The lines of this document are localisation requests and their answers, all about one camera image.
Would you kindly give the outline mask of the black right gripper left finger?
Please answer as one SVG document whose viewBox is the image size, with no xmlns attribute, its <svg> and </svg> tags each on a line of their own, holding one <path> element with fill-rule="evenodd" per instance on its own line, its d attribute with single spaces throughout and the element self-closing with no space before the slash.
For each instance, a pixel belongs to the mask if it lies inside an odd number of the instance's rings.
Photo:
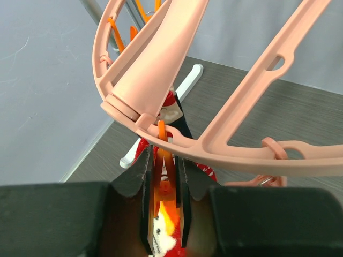
<svg viewBox="0 0 343 257">
<path fill-rule="evenodd" d="M 148 256 L 153 148 L 112 182 L 1 187 L 1 256 Z"/>
</svg>

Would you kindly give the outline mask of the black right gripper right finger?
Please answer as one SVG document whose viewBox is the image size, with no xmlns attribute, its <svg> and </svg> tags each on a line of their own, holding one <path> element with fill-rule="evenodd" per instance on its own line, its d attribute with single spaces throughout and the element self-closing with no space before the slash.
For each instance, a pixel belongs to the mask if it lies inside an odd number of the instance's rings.
<svg viewBox="0 0 343 257">
<path fill-rule="evenodd" d="M 175 162 L 187 256 L 342 256 L 342 206 L 329 191 L 222 186 Z"/>
</svg>

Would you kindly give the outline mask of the red christmas sock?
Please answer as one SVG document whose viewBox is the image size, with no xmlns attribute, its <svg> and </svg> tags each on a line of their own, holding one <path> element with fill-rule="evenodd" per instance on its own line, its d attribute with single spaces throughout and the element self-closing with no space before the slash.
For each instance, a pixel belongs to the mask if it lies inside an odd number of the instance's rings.
<svg viewBox="0 0 343 257">
<path fill-rule="evenodd" d="M 186 256 L 181 247 L 180 209 L 176 201 L 160 202 L 159 212 L 154 218 L 152 256 Z"/>
<path fill-rule="evenodd" d="M 180 117 L 182 117 L 182 113 L 178 108 L 173 93 L 170 91 L 159 111 L 156 121 L 163 120 L 165 124 L 170 124 Z"/>
</svg>

